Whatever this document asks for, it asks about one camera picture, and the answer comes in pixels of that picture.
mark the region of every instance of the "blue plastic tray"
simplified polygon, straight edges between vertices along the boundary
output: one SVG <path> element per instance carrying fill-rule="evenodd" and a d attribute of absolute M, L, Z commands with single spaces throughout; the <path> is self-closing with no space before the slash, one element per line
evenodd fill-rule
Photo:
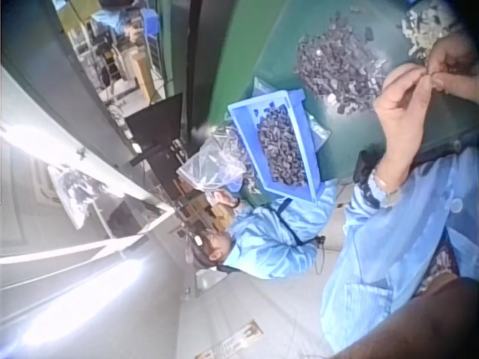
<path fill-rule="evenodd" d="M 238 128 L 263 187 L 267 191 L 281 196 L 316 203 L 323 193 L 324 183 L 321 182 L 311 130 L 305 110 L 302 107 L 304 99 L 305 92 L 303 90 L 283 90 L 233 103 L 228 106 L 228 110 Z M 268 160 L 263 153 L 257 135 L 257 125 L 260 118 L 265 115 L 264 110 L 270 107 L 271 102 L 276 108 L 281 105 L 286 106 L 298 141 L 302 162 L 305 166 L 307 185 L 285 185 L 272 180 Z"/>
<path fill-rule="evenodd" d="M 143 18 L 143 29 L 147 36 L 155 36 L 159 33 L 159 17 L 155 10 L 143 8 L 140 10 Z"/>

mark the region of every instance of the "blue work coat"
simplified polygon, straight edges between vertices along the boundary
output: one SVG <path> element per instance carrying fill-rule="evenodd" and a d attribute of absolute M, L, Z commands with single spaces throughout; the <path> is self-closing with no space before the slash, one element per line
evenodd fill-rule
<path fill-rule="evenodd" d="M 479 278 L 478 149 L 417 167 L 393 207 L 374 208 L 356 186 L 346 217 L 344 248 L 321 308 L 336 352 L 411 299 L 445 229 L 460 275 Z"/>
<path fill-rule="evenodd" d="M 286 207 L 281 217 L 291 230 L 278 218 L 277 210 L 283 200 L 276 200 L 269 208 L 247 206 L 237 214 L 228 228 L 234 244 L 225 266 L 270 279 L 301 274 L 313 265 L 317 246 L 297 245 L 291 230 L 302 242 L 320 233 L 334 209 L 336 183 L 326 183 L 317 204 L 293 200 Z"/>

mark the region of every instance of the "person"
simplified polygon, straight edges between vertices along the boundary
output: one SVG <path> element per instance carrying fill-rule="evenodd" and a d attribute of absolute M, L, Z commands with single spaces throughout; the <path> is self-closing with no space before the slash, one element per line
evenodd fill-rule
<path fill-rule="evenodd" d="M 312 267 L 318 248 L 315 237 L 334 209 L 336 183 L 326 182 L 317 204 L 281 198 L 253 209 L 226 191 L 217 191 L 215 197 L 236 207 L 236 215 L 226 232 L 198 234 L 210 266 L 222 265 L 272 279 L 302 274 Z"/>
<path fill-rule="evenodd" d="M 127 7 L 133 6 L 133 0 L 100 1 L 100 10 L 91 14 L 96 22 L 112 28 L 116 35 L 124 35 L 134 43 L 142 35 L 142 29 L 132 24 L 126 11 Z"/>
<path fill-rule="evenodd" d="M 412 167 L 432 90 L 477 102 L 477 60 L 456 34 L 435 44 L 426 67 L 407 64 L 385 80 L 375 103 L 385 154 L 354 188 L 323 291 L 321 323 L 335 352 L 428 289 L 479 278 L 477 134 L 461 153 Z"/>

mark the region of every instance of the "green table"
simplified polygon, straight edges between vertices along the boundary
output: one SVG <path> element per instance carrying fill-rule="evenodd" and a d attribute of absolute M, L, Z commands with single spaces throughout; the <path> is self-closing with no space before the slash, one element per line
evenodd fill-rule
<path fill-rule="evenodd" d="M 351 13 L 350 6 L 363 13 Z M 278 89 L 302 88 L 293 73 L 296 45 L 303 34 L 322 34 L 329 18 L 339 10 L 359 34 L 365 26 L 373 29 L 370 43 L 388 59 L 386 70 L 407 62 L 409 41 L 396 25 L 406 12 L 406 0 L 237 0 L 223 47 L 208 122 L 218 124 L 228 104 L 249 96 L 254 76 Z M 306 109 L 332 131 L 318 152 L 324 180 L 353 174 L 361 150 L 384 144 L 382 130 L 373 112 L 338 115 L 307 92 Z M 427 116 L 424 143 L 429 150 L 471 131 L 478 124 L 478 107 L 452 96 L 435 94 Z"/>

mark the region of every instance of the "wristwatch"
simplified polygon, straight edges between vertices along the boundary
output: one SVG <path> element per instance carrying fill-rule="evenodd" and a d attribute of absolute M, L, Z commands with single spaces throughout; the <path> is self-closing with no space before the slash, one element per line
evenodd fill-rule
<path fill-rule="evenodd" d="M 388 193 L 381 188 L 386 188 L 387 185 L 378 177 L 377 168 L 374 168 L 371 171 L 369 178 L 367 179 L 367 186 L 370 189 L 371 195 L 379 202 L 381 207 L 391 207 L 401 199 L 402 194 L 400 188 L 391 193 Z"/>

